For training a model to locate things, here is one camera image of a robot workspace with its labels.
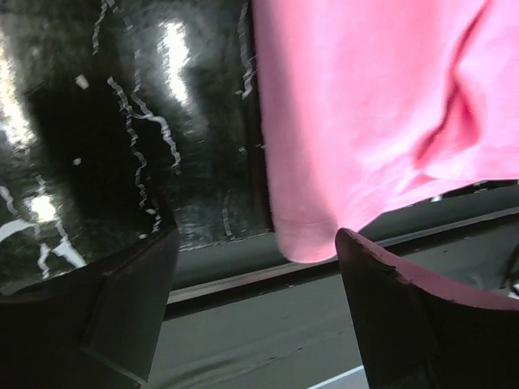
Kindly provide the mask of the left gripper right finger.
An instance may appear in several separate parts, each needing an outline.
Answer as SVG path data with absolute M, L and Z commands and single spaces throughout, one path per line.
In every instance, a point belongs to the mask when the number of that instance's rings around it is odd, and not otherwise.
M 518 301 L 394 255 L 349 229 L 335 240 L 371 388 L 516 388 Z

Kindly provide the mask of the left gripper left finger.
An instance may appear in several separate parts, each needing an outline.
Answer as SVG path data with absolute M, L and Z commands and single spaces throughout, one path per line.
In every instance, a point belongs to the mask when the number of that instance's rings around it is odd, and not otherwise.
M 170 226 L 2 296 L 2 387 L 141 387 L 151 372 L 178 249 L 178 229 Z

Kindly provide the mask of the pink t shirt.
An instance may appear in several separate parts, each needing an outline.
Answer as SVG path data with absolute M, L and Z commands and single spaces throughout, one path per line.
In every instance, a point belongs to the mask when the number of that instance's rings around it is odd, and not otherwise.
M 317 263 L 342 228 L 518 176 L 515 1 L 256 1 L 281 253 Z

